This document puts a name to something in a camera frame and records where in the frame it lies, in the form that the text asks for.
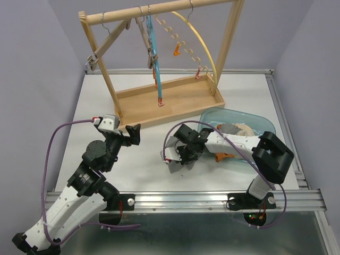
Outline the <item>plain grey underwear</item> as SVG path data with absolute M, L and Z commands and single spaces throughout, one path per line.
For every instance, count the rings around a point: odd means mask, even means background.
M 167 148 L 167 147 L 174 147 L 176 149 L 178 146 L 182 146 L 182 145 L 185 145 L 185 144 L 182 143 L 177 138 L 175 138 L 174 136 L 170 136 L 170 138 L 166 142 L 165 148 Z M 181 165 L 180 162 L 179 163 L 171 162 L 171 163 L 167 164 L 168 169 L 169 169 L 171 174 L 173 174 L 175 172 L 178 172 L 183 167 L 186 167 L 188 170 L 191 170 L 194 165 L 195 165 L 195 162 L 191 163 L 191 164 L 188 164 L 188 165 Z

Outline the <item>orange and cream underwear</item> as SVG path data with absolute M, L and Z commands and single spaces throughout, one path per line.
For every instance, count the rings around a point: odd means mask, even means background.
M 217 152 L 215 153 L 215 161 L 218 163 L 218 162 L 221 162 L 222 160 L 224 159 L 228 159 L 228 158 L 234 158 L 235 156 L 232 155 L 232 154 L 227 154 L 227 153 L 224 153 L 224 152 Z

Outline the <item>blue plastic hanger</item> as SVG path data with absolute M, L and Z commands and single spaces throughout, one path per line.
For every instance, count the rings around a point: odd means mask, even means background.
M 159 61 L 158 61 L 158 55 L 157 55 L 156 37 L 155 37 L 154 28 L 152 24 L 150 5 L 148 5 L 148 15 L 146 15 L 146 19 L 147 19 L 147 36 L 148 36 L 148 42 L 150 46 L 150 50 L 149 50 L 149 55 L 151 57 L 150 63 L 151 63 L 151 69 L 153 70 L 155 87 L 157 89 L 158 107 L 163 107 L 164 103 L 163 103 L 163 96 L 162 96 L 162 82 L 161 82 L 160 73 L 159 73 Z

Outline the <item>grey and cream underwear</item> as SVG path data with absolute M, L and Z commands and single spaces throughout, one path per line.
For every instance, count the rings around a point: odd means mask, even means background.
M 217 125 L 221 133 L 236 135 L 241 129 L 234 124 L 224 123 Z

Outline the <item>beige cotton underwear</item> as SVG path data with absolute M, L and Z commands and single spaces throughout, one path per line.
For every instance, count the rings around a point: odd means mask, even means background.
M 252 128 L 250 128 L 248 125 L 237 123 L 235 124 L 235 126 L 239 129 L 236 132 L 236 135 L 245 136 L 245 137 L 255 136 Z

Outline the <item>yellow plastic hanger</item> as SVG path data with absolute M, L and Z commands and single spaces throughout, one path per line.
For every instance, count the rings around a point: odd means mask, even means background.
M 181 21 L 183 21 L 183 23 L 186 24 L 186 26 L 188 27 L 187 32 L 189 30 L 192 31 L 192 33 L 194 34 L 194 36 L 197 39 L 197 43 L 195 43 L 195 45 L 193 44 L 193 39 L 189 40 L 189 44 L 186 43 L 185 40 L 183 40 L 182 37 L 180 37 L 175 31 L 173 31 L 173 28 L 169 25 L 166 24 L 166 21 L 164 19 L 160 19 L 158 17 L 158 14 L 155 15 L 155 20 L 164 28 L 164 30 L 170 34 L 171 38 L 173 40 L 176 41 L 176 48 L 174 50 L 173 55 L 177 56 L 180 55 L 182 52 L 186 52 L 191 59 L 197 63 L 198 65 L 198 70 L 197 73 L 195 75 L 195 79 L 200 79 L 201 75 L 200 73 L 205 71 L 206 75 L 210 75 L 214 85 L 218 84 L 218 79 L 217 79 L 217 71 L 216 71 L 216 67 L 215 67 L 215 63 L 214 60 L 210 54 L 210 51 L 206 45 L 206 43 L 204 42 L 203 38 L 200 36 L 200 34 L 198 33 L 198 31 L 196 30 L 196 28 L 189 22 L 188 18 L 185 18 L 184 16 L 182 16 L 181 14 L 179 14 L 176 11 L 172 11 L 171 12 L 174 16 L 176 16 L 177 18 L 179 18 Z M 210 68 L 206 65 L 203 65 L 201 63 L 201 58 L 199 57 L 199 55 L 197 55 L 194 50 L 198 49 L 198 43 L 200 43 L 202 50 L 199 50 L 200 53 L 205 52 L 205 59 L 209 61 L 210 63 Z

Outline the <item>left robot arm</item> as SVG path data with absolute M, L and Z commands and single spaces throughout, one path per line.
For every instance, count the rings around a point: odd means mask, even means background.
M 49 209 L 41 198 L 41 218 L 25 232 L 17 233 L 13 244 L 25 254 L 60 254 L 61 247 L 100 211 L 122 207 L 119 190 L 110 184 L 105 172 L 112 170 L 122 147 L 139 145 L 141 125 L 127 125 L 128 135 L 118 130 L 118 122 L 96 117 L 94 127 L 104 140 L 90 142 L 82 161 Z

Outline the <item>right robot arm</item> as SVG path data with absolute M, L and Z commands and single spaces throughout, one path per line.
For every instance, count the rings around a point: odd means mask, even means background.
M 257 207 L 276 184 L 284 183 L 294 159 L 293 152 L 269 131 L 260 136 L 241 136 L 223 133 L 211 125 L 196 131 L 181 124 L 173 137 L 180 146 L 163 148 L 165 162 L 188 165 L 195 163 L 203 153 L 210 153 L 216 159 L 233 156 L 249 163 L 257 172 L 244 195 L 250 207 Z

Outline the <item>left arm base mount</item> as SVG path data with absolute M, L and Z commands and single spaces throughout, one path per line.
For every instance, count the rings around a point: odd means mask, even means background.
M 135 205 L 135 194 L 133 193 L 120 193 L 113 196 L 107 202 L 105 211 L 133 211 Z

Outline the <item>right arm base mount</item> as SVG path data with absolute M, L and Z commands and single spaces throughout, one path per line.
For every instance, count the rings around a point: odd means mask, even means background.
M 231 211 L 276 209 L 274 194 L 268 192 L 262 200 L 246 193 L 229 193 L 227 195 L 226 208 Z

